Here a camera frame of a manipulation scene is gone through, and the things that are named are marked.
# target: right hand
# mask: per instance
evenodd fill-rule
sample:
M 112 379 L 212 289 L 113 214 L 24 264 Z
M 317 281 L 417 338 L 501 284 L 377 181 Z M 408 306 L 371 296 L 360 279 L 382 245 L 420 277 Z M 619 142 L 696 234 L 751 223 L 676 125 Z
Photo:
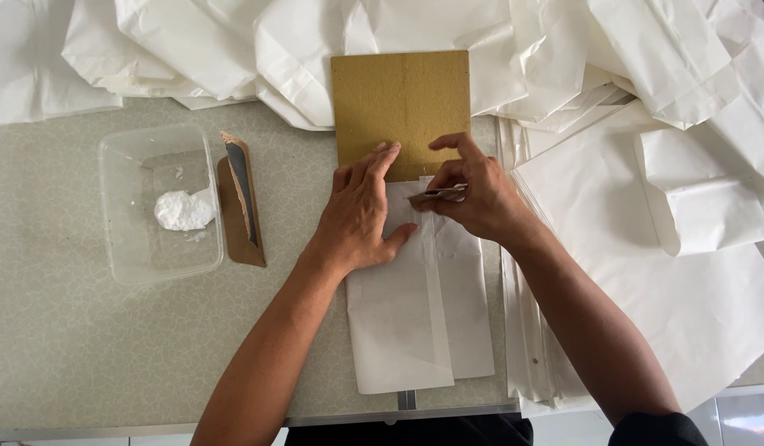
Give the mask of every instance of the right hand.
M 534 215 L 509 183 L 503 168 L 493 157 L 487 157 L 467 133 L 444 135 L 429 143 L 432 150 L 456 148 L 462 159 L 446 161 L 427 190 L 454 187 L 466 183 L 461 202 L 430 200 L 420 211 L 432 211 L 455 220 L 476 237 L 503 242 L 518 232 Z

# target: table surface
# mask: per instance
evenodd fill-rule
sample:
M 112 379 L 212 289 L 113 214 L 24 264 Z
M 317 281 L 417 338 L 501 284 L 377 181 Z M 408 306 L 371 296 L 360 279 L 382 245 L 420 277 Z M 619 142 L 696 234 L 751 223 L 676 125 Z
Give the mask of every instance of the table surface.
M 337 167 L 335 135 L 289 127 L 259 102 L 189 111 L 125 99 L 119 111 L 0 127 L 0 431 L 197 422 L 219 376 L 316 228 Z M 243 138 L 268 268 L 218 269 L 146 287 L 119 285 L 104 245 L 97 146 L 107 134 L 194 122 L 224 155 Z M 473 119 L 495 151 L 495 121 Z M 764 243 L 760 245 L 764 253 Z M 498 246 L 483 242 L 494 376 L 418 390 L 419 410 L 510 404 Z M 764 383 L 764 356 L 735 385 Z M 398 409 L 357 393 L 341 288 L 313 344 L 289 416 Z

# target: white glue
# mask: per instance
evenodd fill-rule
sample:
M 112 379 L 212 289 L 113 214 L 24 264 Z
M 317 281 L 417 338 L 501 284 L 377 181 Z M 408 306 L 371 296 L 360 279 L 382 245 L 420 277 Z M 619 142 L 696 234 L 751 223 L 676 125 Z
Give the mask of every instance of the white glue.
M 167 192 L 156 200 L 154 215 L 162 228 L 173 231 L 203 229 L 214 219 L 211 191 L 189 195 L 184 190 Z

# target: plastic container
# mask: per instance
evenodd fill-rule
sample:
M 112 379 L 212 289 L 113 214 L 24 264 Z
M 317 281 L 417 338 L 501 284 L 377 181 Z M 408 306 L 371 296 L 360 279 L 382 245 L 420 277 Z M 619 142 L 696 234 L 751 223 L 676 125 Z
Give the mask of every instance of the plastic container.
M 125 285 L 179 279 L 223 260 L 223 223 L 204 130 L 194 124 L 114 133 L 98 146 L 109 266 Z M 154 216 L 171 190 L 211 190 L 215 219 L 205 229 L 170 231 Z

